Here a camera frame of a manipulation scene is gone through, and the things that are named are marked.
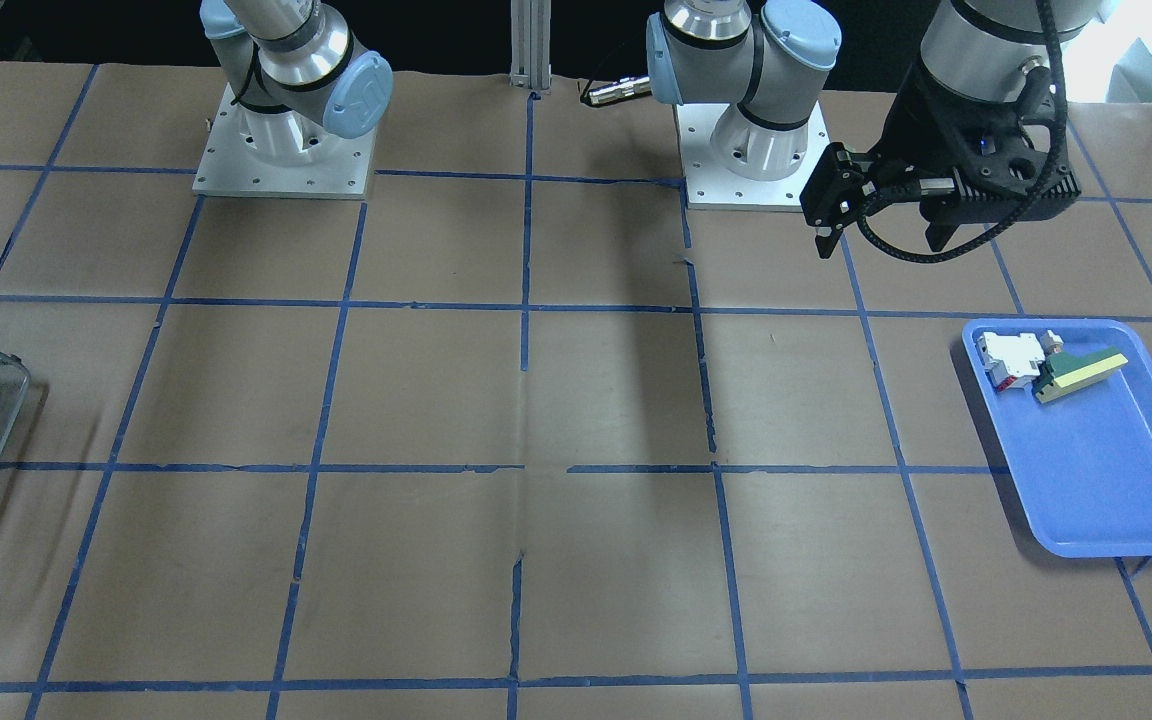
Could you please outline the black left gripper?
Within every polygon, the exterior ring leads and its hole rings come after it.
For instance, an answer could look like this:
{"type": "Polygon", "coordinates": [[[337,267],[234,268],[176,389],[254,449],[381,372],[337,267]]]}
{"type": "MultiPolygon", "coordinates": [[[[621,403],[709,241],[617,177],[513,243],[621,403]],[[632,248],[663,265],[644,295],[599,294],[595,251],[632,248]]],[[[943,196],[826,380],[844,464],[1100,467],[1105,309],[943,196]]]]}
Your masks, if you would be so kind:
{"type": "Polygon", "coordinates": [[[876,185],[914,177],[956,182],[954,192],[920,200],[932,252],[950,249],[960,225],[1001,222],[1024,199],[1047,160],[1026,131],[1056,126],[1055,99],[1041,88],[1051,79],[1049,68],[1038,67],[1024,76],[1018,100],[986,103],[956,94],[924,65],[915,65],[870,152],[831,142],[806,179],[801,209],[805,223],[814,228],[819,258],[831,258],[846,225],[858,220],[876,185]]]}

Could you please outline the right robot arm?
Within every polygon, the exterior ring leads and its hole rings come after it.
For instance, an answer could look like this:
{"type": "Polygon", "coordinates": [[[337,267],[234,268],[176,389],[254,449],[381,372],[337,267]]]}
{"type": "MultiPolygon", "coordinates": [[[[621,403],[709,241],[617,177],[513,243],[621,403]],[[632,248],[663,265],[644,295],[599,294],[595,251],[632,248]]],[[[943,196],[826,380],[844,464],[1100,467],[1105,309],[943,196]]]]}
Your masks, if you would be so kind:
{"type": "Polygon", "coordinates": [[[323,1],[202,1],[204,33],[227,74],[238,137],[283,167],[316,161],[335,141],[374,132],[394,73],[323,1]]]}

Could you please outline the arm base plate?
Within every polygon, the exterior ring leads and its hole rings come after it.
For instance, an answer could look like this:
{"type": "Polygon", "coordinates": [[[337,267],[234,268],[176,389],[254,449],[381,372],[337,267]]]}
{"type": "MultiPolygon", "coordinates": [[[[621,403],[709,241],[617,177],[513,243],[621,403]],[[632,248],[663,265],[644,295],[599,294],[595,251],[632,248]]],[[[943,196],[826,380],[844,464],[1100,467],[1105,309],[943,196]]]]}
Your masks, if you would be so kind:
{"type": "Polygon", "coordinates": [[[234,104],[232,88],[212,118],[192,190],[207,197],[366,200],[378,129],[340,138],[285,111],[234,104]]]}
{"type": "Polygon", "coordinates": [[[690,209],[801,213],[829,136],[820,105],[791,131],[755,126],[733,104],[685,104],[675,118],[690,209]]]}

